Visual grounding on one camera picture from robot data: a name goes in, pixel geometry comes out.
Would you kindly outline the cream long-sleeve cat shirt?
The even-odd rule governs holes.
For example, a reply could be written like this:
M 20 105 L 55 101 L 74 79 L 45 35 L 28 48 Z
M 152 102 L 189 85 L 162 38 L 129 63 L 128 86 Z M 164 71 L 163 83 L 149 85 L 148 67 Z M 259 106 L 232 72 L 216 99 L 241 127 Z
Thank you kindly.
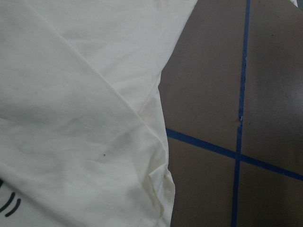
M 1 1 L 1 226 L 170 226 L 158 86 L 195 5 Z

